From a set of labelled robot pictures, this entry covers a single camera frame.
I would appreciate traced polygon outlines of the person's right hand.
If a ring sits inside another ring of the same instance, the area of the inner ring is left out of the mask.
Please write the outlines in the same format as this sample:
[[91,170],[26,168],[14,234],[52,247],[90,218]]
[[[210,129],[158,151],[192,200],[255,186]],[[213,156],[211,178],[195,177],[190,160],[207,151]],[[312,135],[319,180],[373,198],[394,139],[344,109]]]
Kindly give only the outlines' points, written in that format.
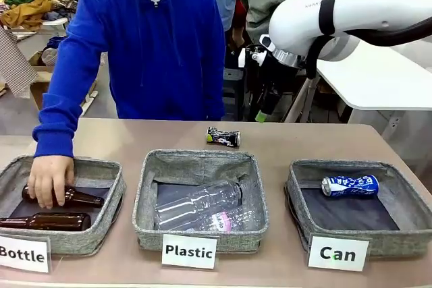
[[74,184],[74,160],[68,156],[38,156],[28,178],[28,194],[41,208],[65,203],[65,186]]

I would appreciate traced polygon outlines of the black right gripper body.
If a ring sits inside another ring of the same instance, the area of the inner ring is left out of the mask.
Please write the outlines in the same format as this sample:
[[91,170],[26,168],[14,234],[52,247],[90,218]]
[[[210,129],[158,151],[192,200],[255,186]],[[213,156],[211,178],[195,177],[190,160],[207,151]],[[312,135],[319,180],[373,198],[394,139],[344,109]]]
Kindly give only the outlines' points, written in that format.
[[264,61],[262,65],[252,60],[250,62],[250,92],[259,95],[268,86],[284,93],[287,92],[287,67],[278,60]]

